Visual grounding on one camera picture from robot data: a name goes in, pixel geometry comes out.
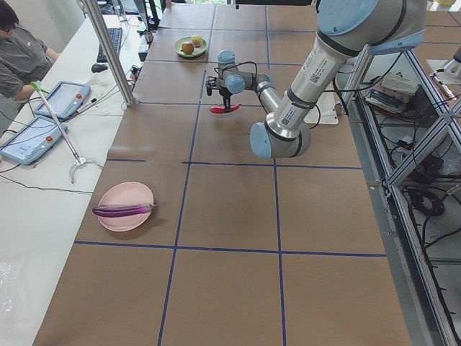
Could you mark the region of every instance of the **tablet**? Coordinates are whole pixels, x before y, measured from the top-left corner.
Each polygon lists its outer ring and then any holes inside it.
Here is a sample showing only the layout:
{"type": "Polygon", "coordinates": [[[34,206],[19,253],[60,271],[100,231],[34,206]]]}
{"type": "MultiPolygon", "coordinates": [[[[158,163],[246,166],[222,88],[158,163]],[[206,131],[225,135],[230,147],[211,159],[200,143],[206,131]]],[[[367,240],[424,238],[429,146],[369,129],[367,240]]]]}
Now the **tablet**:
{"type": "Polygon", "coordinates": [[[37,116],[5,144],[0,145],[0,155],[20,164],[33,164],[62,136],[63,134],[52,119],[37,116]]]}
{"type": "MultiPolygon", "coordinates": [[[[46,100],[59,120],[69,119],[88,97],[91,88],[87,84],[60,81],[47,95],[46,100]]],[[[43,102],[35,109],[36,115],[51,117],[43,102]]]]}

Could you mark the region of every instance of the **green plate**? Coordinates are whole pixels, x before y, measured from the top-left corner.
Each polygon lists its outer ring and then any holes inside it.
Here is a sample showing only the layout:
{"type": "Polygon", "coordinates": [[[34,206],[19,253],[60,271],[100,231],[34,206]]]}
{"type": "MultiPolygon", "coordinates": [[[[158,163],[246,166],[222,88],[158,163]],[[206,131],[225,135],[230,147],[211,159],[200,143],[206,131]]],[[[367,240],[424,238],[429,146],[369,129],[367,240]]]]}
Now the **green plate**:
{"type": "Polygon", "coordinates": [[[184,58],[195,58],[196,56],[200,56],[202,55],[208,48],[208,44],[207,44],[207,41],[203,40],[203,45],[202,47],[200,48],[197,48],[195,47],[194,49],[194,52],[192,52],[192,54],[184,54],[182,51],[181,51],[181,45],[186,42],[186,41],[191,41],[191,36],[186,36],[186,37],[183,37],[183,38],[180,38],[179,40],[177,40],[175,43],[174,43],[174,50],[176,51],[176,53],[178,53],[178,55],[184,57],[184,58]]]}

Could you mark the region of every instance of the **plastic bag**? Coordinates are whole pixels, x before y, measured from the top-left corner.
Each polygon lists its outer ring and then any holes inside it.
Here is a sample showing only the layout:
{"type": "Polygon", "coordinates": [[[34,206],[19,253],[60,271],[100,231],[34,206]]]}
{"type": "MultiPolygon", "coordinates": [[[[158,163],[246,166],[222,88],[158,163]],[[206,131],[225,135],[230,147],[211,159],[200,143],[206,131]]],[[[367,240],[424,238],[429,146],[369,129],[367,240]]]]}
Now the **plastic bag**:
{"type": "Polygon", "coordinates": [[[25,256],[0,259],[0,336],[16,338],[30,320],[22,279],[25,256]]]}

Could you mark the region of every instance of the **keyboard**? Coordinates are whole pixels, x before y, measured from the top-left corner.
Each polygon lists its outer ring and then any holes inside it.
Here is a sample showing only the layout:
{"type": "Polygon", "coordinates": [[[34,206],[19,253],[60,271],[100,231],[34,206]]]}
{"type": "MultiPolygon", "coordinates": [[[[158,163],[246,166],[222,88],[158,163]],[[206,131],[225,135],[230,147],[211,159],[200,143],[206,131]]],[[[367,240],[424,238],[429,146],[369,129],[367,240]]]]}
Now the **keyboard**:
{"type": "MultiPolygon", "coordinates": [[[[121,27],[110,27],[107,29],[109,31],[109,36],[114,45],[115,52],[117,55],[120,53],[120,49],[122,47],[122,28],[121,27]]],[[[106,63],[107,57],[102,50],[102,46],[99,45],[98,57],[96,59],[98,63],[106,63]]]]}

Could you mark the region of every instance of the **apple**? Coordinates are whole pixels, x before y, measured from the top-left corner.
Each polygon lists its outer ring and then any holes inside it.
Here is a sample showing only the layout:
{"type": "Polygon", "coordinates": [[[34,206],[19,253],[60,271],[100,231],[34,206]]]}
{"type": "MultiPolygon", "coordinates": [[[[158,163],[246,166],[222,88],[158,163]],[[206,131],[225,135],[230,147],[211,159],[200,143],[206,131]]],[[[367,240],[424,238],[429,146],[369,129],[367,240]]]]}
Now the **apple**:
{"type": "Polygon", "coordinates": [[[194,45],[190,41],[183,42],[181,45],[181,52],[190,56],[194,52],[194,45]]]}
{"type": "Polygon", "coordinates": [[[203,37],[201,35],[193,35],[191,36],[190,40],[196,48],[200,48],[203,45],[203,37]]]}

